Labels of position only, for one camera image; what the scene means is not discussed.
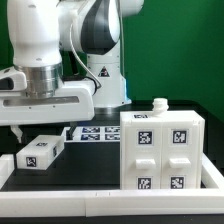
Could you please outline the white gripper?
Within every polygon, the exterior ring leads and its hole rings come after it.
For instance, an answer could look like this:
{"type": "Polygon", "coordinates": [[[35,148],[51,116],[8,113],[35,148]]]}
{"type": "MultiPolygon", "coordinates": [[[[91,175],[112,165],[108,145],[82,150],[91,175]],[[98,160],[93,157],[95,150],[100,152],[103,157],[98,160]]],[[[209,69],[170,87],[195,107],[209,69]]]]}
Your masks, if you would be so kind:
{"type": "MultiPolygon", "coordinates": [[[[91,120],[94,117],[94,84],[88,79],[59,84],[50,98],[32,99],[25,95],[27,87],[23,72],[15,68],[0,71],[0,126],[11,126],[20,139],[18,125],[61,123],[91,120]]],[[[73,140],[76,126],[66,130],[66,140],[73,140]]]]}

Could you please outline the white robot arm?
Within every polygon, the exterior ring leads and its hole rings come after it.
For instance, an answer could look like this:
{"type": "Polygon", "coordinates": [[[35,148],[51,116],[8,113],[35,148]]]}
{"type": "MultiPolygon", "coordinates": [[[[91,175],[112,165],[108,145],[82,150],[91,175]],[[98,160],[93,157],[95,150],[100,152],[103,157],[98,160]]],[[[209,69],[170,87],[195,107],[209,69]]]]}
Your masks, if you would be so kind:
{"type": "Polygon", "coordinates": [[[7,0],[13,65],[0,70],[0,126],[86,121],[131,100],[124,17],[144,0],[7,0]]]}

